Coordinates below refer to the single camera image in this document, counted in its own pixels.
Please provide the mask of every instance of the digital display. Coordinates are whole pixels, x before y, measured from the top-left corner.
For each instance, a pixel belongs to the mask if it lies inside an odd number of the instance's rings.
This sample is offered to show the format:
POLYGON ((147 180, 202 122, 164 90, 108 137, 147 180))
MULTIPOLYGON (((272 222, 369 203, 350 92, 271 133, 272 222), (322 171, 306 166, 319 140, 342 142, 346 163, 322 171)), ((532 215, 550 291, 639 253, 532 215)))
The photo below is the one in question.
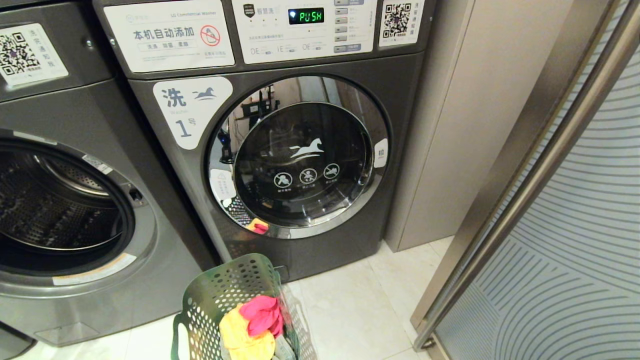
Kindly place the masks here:
POLYGON ((317 24, 324 22, 324 8, 289 9, 289 24, 317 24))

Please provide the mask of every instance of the white horse logo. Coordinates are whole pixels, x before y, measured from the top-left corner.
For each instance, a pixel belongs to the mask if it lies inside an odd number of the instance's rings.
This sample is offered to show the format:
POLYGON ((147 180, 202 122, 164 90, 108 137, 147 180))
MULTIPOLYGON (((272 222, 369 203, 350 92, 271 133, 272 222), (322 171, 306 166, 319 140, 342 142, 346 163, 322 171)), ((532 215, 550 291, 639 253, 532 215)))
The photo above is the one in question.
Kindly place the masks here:
POLYGON ((324 150, 321 150, 318 145, 322 145, 320 138, 314 139, 309 146, 290 146, 289 148, 291 150, 298 150, 295 154, 291 155, 291 158, 304 159, 311 158, 313 156, 320 156, 320 154, 314 154, 315 152, 324 152, 324 150))

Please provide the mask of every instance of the yellow cloth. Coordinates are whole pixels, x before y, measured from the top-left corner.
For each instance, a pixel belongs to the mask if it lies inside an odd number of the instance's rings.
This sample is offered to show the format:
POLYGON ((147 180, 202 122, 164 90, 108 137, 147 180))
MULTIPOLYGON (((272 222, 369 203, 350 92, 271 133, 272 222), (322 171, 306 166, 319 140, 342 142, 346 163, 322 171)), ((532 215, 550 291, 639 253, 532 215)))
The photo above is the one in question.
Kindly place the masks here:
POLYGON ((276 350, 276 341, 271 331, 252 338, 247 332, 249 321, 240 315, 239 304, 220 320, 220 336, 229 349, 232 360, 271 360, 276 350))

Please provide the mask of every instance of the pink cloth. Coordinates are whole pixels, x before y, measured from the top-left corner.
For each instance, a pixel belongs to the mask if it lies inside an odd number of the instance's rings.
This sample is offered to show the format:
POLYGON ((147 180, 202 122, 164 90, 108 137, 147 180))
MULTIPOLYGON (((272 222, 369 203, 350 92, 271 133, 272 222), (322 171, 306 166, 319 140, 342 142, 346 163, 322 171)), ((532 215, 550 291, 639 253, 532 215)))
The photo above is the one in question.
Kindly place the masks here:
POLYGON ((253 298, 240 308, 240 315, 249 321, 247 331, 254 337, 269 329, 274 338, 282 334, 284 319, 278 299, 265 295, 253 298))

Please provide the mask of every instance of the gray washing machine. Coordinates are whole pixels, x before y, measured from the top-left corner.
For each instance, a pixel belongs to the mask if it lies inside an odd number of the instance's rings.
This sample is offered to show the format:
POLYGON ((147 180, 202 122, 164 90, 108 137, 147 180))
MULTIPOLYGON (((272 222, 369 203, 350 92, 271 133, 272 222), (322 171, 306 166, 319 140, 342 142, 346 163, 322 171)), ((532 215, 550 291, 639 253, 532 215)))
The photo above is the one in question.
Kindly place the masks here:
POLYGON ((434 1, 93 3, 225 261, 287 281, 377 251, 434 1))
POLYGON ((0 3, 0 323, 62 346, 179 311, 209 240, 90 4, 17 3, 0 3))

